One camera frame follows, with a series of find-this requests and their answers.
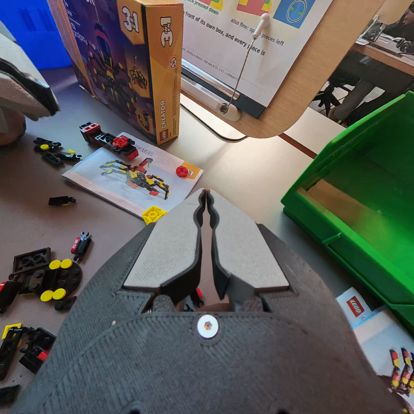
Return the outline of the blue plastic bin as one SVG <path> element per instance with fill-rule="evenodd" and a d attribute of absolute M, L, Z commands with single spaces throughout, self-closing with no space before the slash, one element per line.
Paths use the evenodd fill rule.
<path fill-rule="evenodd" d="M 0 20 L 38 70 L 71 66 L 46 0 L 2 0 Z"/>

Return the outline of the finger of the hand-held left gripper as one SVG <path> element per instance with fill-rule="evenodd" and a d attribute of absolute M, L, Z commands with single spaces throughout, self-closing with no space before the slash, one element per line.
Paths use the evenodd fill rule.
<path fill-rule="evenodd" d="M 22 72 L 27 73 L 31 68 L 36 68 L 32 61 L 25 54 L 23 49 L 7 36 L 0 35 L 0 70 L 5 70 L 11 75 L 20 76 Z M 52 116 L 60 107 L 52 92 Z"/>
<path fill-rule="evenodd" d="M 36 68 L 20 76 L 0 71 L 1 106 L 22 112 L 36 121 L 52 116 L 52 89 Z"/>

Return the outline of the closed instruction booklet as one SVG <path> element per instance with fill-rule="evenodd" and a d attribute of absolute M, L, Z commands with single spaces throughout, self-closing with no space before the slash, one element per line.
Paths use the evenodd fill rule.
<path fill-rule="evenodd" d="M 336 300 L 377 376 L 393 395 L 413 406 L 413 337 L 386 306 L 371 310 L 353 287 Z"/>

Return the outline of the pile of lego pieces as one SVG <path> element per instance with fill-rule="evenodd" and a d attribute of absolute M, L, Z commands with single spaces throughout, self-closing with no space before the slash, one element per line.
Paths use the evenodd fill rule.
<path fill-rule="evenodd" d="M 1 388 L 23 388 L 95 272 L 144 221 L 69 183 L 25 135 L 1 148 Z"/>

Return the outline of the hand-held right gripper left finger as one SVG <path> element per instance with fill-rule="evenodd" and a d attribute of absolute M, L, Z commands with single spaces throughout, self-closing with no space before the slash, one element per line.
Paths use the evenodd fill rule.
<path fill-rule="evenodd" d="M 205 202 L 206 191 L 199 189 L 151 226 L 123 288 L 165 295 L 174 304 L 196 290 Z"/>

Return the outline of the purple lego set box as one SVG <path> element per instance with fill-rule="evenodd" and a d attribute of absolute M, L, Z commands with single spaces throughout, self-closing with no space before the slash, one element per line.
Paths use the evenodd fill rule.
<path fill-rule="evenodd" d="M 183 3 L 47 3 L 79 84 L 154 144 L 178 137 Z"/>

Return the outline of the green plastic bin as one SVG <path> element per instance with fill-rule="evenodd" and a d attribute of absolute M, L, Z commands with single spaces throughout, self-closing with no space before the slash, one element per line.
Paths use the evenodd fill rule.
<path fill-rule="evenodd" d="M 333 138 L 281 203 L 413 334 L 412 91 Z"/>

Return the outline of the open spider instruction booklet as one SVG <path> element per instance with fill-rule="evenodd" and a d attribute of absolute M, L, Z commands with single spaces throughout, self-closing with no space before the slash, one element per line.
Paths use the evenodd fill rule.
<path fill-rule="evenodd" d="M 169 212 L 193 190 L 204 170 L 130 134 L 138 150 L 132 161 L 100 148 L 62 174 L 73 184 L 142 218 L 150 208 Z"/>

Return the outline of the red yellow black lego model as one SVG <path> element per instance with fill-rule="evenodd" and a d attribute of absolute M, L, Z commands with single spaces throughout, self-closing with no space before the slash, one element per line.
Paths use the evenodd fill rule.
<path fill-rule="evenodd" d="M 97 123 L 87 122 L 79 126 L 82 137 L 88 144 L 96 144 L 111 152 L 120 155 L 129 161 L 139 156 L 134 140 L 125 136 L 116 137 L 110 133 L 103 132 Z"/>

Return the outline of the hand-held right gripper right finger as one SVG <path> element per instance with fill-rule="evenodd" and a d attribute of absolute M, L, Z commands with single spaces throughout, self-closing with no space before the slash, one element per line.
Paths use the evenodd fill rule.
<path fill-rule="evenodd" d="M 218 297 L 242 304 L 251 296 L 287 291 L 289 281 L 256 222 L 213 190 L 206 191 L 206 202 Z"/>

